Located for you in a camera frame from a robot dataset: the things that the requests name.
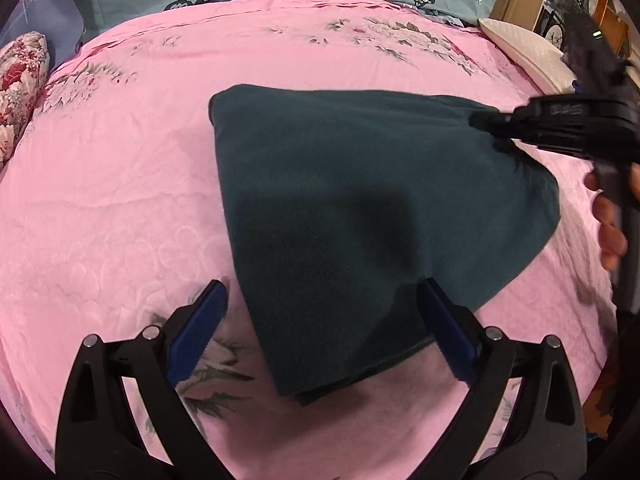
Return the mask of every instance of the folded garment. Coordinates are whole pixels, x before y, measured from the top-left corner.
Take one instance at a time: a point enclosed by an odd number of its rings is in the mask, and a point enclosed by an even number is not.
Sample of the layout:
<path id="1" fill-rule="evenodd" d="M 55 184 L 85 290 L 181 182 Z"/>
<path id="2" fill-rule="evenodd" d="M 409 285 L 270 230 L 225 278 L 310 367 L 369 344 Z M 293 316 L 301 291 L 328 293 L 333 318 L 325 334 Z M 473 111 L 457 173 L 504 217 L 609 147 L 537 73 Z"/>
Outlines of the folded garment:
<path id="1" fill-rule="evenodd" d="M 427 345 L 420 277 L 475 310 L 543 249 L 557 183 L 471 128 L 477 110 L 388 91 L 212 98 L 234 267 L 279 394 L 305 404 Z"/>

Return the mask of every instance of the bed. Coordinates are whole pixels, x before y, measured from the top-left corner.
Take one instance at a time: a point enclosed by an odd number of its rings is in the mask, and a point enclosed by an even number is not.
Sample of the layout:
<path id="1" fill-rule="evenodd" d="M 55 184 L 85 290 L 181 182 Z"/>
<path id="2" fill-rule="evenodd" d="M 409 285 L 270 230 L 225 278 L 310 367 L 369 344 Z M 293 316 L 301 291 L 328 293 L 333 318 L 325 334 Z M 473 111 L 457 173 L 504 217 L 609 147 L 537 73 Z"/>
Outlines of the bed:
<path id="1" fill-rule="evenodd" d="M 24 459 L 28 478 L 46 478 L 38 460 L 53 469 L 58 409 L 82 338 L 135 336 L 212 278 L 227 284 L 229 311 L 202 373 L 179 391 L 229 471 L 406 478 L 465 387 L 432 345 L 305 408 L 277 396 L 234 275 L 207 102 L 249 83 L 452 94 L 508 110 L 570 85 L 559 54 L 530 38 L 510 50 L 520 32 L 491 21 L 483 29 L 383 0 L 232 0 L 129 20 L 53 72 L 0 174 L 0 446 L 37 455 Z M 560 336 L 585 400 L 616 330 L 593 193 L 581 182 L 590 167 L 522 148 L 557 179 L 561 221 L 478 317 L 520 340 Z M 145 445 L 166 458 L 126 387 Z M 512 383 L 478 458 L 497 445 L 516 393 Z"/>

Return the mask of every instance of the white quilted cushion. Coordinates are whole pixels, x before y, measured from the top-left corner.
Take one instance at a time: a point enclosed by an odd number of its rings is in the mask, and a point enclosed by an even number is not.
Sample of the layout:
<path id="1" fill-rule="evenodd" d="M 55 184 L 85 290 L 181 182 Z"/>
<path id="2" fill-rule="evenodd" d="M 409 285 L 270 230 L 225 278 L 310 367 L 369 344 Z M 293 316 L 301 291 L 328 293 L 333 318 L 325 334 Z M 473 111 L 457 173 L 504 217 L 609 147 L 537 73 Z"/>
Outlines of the white quilted cushion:
<path id="1" fill-rule="evenodd" d="M 513 23 L 489 18 L 479 22 L 489 39 L 520 65 L 545 94 L 573 91 L 574 73 L 562 62 L 562 52 L 545 38 Z"/>

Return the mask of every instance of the finger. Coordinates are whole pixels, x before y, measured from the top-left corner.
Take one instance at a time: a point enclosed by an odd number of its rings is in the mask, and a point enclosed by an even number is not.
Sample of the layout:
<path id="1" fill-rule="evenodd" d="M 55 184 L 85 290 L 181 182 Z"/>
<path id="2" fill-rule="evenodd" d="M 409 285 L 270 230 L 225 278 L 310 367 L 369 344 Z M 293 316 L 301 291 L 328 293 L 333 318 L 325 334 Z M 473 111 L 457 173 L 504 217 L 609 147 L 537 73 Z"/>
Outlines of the finger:
<path id="1" fill-rule="evenodd" d="M 616 205 L 602 193 L 593 200 L 591 211 L 601 224 L 613 225 L 616 222 Z"/>
<path id="2" fill-rule="evenodd" d="M 624 256 L 626 253 L 626 238 L 615 227 L 601 224 L 598 231 L 598 241 L 603 252 Z"/>
<path id="3" fill-rule="evenodd" d="M 600 189 L 600 186 L 598 186 L 598 179 L 594 171 L 591 171 L 591 173 L 587 173 L 587 175 L 584 177 L 584 185 L 587 189 L 591 189 L 592 191 L 597 191 Z"/>
<path id="4" fill-rule="evenodd" d="M 620 262 L 619 257 L 616 254 L 612 253 L 600 253 L 600 263 L 605 270 L 611 272 L 612 270 L 616 270 L 618 268 L 618 264 Z"/>
<path id="5" fill-rule="evenodd" d="M 636 198 L 640 200 L 640 166 L 636 163 L 631 165 L 630 184 L 631 191 L 633 191 Z"/>

